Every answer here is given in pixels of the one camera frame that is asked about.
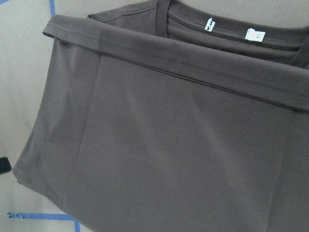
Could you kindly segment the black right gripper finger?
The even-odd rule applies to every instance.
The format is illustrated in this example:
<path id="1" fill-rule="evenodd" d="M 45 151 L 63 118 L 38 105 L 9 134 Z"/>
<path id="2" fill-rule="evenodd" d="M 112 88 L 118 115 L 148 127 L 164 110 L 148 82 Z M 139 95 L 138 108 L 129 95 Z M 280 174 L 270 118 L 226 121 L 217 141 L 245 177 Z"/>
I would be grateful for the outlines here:
<path id="1" fill-rule="evenodd" d="M 11 164 L 7 157 L 0 158 L 0 174 L 8 173 L 12 170 Z"/>

